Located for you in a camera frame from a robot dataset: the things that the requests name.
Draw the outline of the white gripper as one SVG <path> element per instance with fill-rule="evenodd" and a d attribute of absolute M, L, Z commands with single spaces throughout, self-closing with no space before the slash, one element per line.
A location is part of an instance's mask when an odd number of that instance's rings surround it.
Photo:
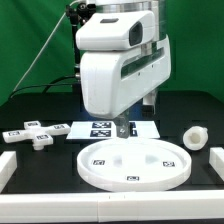
<path fill-rule="evenodd" d="M 157 48 L 162 53 L 158 59 L 125 77 L 121 75 L 122 67 L 130 62 L 137 63 L 142 53 L 140 47 L 127 51 L 86 52 L 82 57 L 80 72 L 85 109 L 98 118 L 113 119 L 119 115 L 117 136 L 120 138 L 129 136 L 129 120 L 123 112 L 170 76 L 169 38 L 159 41 Z"/>

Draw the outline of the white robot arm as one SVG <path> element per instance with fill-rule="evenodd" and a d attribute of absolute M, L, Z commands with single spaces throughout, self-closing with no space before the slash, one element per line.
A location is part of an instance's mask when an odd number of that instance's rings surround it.
<path fill-rule="evenodd" d="M 155 103 L 156 88 L 171 73 L 165 31 L 166 0 L 86 0 L 95 13 L 76 35 L 84 52 L 81 87 L 87 112 L 112 120 L 117 135 L 130 133 L 128 109 Z"/>

